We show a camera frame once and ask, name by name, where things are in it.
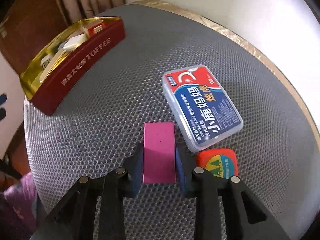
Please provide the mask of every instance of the plastic packaging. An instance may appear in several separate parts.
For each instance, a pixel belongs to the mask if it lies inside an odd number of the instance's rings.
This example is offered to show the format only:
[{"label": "plastic packaging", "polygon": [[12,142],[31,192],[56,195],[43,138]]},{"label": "plastic packaging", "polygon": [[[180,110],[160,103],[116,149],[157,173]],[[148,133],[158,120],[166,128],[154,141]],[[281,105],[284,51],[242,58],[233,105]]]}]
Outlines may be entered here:
[{"label": "plastic packaging", "polygon": [[191,152],[202,151],[242,129],[239,112],[206,66],[166,72],[162,86]]},{"label": "plastic packaging", "polygon": [[87,40],[86,34],[80,34],[78,36],[74,36],[70,38],[67,43],[63,46],[63,49],[67,52],[72,52],[76,48],[78,48],[82,43],[84,43]]}]

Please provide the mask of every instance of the wooden door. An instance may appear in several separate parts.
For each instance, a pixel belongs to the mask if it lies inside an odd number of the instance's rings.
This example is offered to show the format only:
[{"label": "wooden door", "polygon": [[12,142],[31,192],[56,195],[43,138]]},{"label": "wooden door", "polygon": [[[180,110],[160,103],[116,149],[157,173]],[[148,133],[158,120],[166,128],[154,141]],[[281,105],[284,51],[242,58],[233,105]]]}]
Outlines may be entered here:
[{"label": "wooden door", "polygon": [[21,74],[30,60],[66,28],[55,0],[16,0],[2,21],[0,51]]}]

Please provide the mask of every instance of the pink block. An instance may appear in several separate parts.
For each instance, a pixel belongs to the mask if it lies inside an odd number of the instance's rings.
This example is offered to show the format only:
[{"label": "pink block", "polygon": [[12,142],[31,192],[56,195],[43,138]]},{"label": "pink block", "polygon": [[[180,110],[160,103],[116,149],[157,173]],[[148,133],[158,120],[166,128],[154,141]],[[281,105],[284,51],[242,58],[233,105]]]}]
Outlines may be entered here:
[{"label": "pink block", "polygon": [[173,122],[144,124],[144,183],[175,183]]}]

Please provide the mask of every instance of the white wall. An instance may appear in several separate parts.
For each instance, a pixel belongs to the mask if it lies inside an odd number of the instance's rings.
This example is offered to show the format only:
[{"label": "white wall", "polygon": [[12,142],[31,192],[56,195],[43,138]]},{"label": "white wall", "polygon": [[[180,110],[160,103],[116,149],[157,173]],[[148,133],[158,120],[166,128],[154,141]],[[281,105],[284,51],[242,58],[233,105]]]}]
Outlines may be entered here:
[{"label": "white wall", "polygon": [[320,128],[320,25],[304,0],[163,1],[201,14],[256,46],[287,76]]},{"label": "white wall", "polygon": [[7,115],[0,121],[0,158],[4,156],[7,147],[23,121],[24,92],[20,86],[19,76],[0,53],[0,95],[7,94],[4,107]]}]

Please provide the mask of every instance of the metal screw head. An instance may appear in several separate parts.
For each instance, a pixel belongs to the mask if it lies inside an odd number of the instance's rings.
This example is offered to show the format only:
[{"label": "metal screw head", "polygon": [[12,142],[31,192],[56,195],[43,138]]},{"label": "metal screw head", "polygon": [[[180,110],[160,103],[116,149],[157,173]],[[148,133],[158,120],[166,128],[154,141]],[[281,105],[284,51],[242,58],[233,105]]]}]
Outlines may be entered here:
[{"label": "metal screw head", "polygon": [[239,183],[239,182],[240,182],[240,178],[239,178],[238,176],[232,176],[232,177],[231,177],[231,181],[232,181],[233,183]]},{"label": "metal screw head", "polygon": [[120,167],[116,169],[116,173],[117,174],[124,174],[125,173],[125,168],[124,167]]},{"label": "metal screw head", "polygon": [[204,172],[204,169],[201,168],[201,167],[195,167],[195,168],[194,168],[194,171],[195,171],[195,173],[203,173],[203,172]]},{"label": "metal screw head", "polygon": [[80,183],[87,183],[89,181],[89,177],[87,176],[82,176],[80,179],[79,179],[79,182]]}]

